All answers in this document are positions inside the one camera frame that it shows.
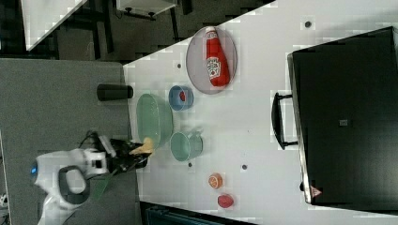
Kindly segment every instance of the gray floor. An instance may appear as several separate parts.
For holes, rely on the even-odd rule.
[[[119,63],[20,59],[2,59],[0,68],[1,146],[11,222],[34,225],[45,197],[29,173],[37,156],[75,149],[89,129],[130,139],[127,101],[99,102],[96,92],[99,83],[123,83],[123,70]],[[91,180],[91,190],[98,183]],[[138,224],[136,192],[135,172],[117,175],[99,201],[90,198],[67,224]]]
[[[260,0],[192,0],[193,12],[183,15],[182,7],[176,7],[176,23],[179,38],[189,38],[204,26],[229,21],[243,13],[271,2]],[[133,61],[176,43],[170,10],[156,16],[156,21],[114,15],[109,1],[111,27],[115,51],[106,52],[103,23],[99,22],[99,41],[103,61]],[[92,34],[85,30],[57,31],[60,59],[95,60]]]

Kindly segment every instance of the green cup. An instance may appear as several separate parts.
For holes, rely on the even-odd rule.
[[[198,157],[203,150],[203,142],[200,133],[176,132],[170,141],[173,156],[178,161],[187,161]]]

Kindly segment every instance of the blue cup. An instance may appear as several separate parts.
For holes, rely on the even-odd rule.
[[[187,86],[173,86],[169,91],[169,103],[175,111],[188,110],[193,104],[193,92]]]

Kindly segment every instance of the small bowl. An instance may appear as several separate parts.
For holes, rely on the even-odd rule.
[[[178,161],[188,161],[198,157],[203,150],[199,132],[176,132],[170,140],[172,154]]]
[[[193,104],[193,92],[187,86],[173,86],[169,91],[170,107],[175,111],[188,110]]]

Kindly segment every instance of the red ball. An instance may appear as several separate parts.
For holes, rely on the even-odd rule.
[[[219,196],[219,206],[229,208],[234,204],[234,199],[230,195]]]

